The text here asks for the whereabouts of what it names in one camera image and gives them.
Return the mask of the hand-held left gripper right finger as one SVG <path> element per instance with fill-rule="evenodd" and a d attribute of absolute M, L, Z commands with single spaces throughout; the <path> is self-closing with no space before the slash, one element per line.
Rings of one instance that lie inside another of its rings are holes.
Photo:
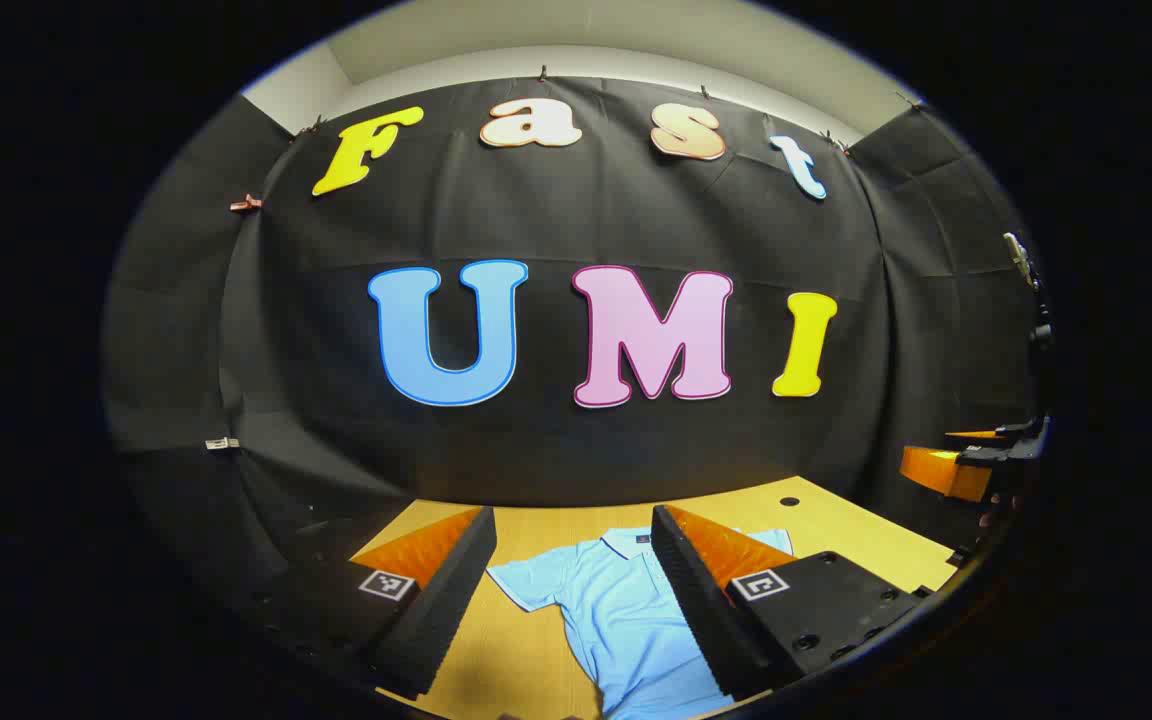
<path fill-rule="evenodd" d="M 835 551 L 795 558 L 675 505 L 654 506 L 650 541 L 710 673 L 736 702 L 827 669 L 927 597 Z"/>

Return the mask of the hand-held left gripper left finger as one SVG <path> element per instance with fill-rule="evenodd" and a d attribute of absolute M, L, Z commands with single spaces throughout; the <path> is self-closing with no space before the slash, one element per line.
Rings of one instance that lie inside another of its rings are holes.
<path fill-rule="evenodd" d="M 253 592 L 255 616 L 332 679 L 416 700 L 433 688 L 497 548 L 493 507 L 371 550 L 357 530 L 353 521 L 301 530 L 288 568 Z"/>

